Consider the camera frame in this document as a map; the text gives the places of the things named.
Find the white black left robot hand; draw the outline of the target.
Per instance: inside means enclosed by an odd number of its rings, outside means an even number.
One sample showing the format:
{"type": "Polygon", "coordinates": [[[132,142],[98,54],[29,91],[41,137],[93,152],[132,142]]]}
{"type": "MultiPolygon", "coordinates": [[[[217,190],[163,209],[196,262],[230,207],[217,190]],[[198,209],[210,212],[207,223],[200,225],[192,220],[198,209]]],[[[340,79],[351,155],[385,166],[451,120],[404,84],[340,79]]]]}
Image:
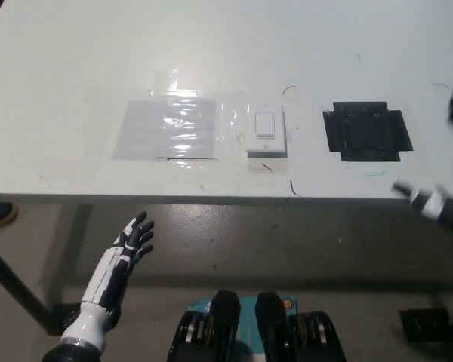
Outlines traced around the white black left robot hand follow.
{"type": "Polygon", "coordinates": [[[83,302],[99,305],[108,312],[122,303],[128,278],[136,264],[153,250],[153,221],[147,212],[134,217],[102,255],[82,297],[83,302]]]}

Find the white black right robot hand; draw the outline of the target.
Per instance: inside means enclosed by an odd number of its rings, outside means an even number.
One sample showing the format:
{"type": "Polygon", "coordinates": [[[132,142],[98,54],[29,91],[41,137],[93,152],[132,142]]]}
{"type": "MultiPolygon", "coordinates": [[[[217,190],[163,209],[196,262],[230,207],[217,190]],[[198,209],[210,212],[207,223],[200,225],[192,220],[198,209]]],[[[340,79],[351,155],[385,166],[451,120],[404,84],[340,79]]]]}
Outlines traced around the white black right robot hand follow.
{"type": "MultiPolygon", "coordinates": [[[[448,123],[453,126],[453,94],[448,103],[448,123]]],[[[453,197],[443,188],[428,191],[407,182],[396,181],[392,190],[425,219],[429,219],[453,234],[453,197]]]]}

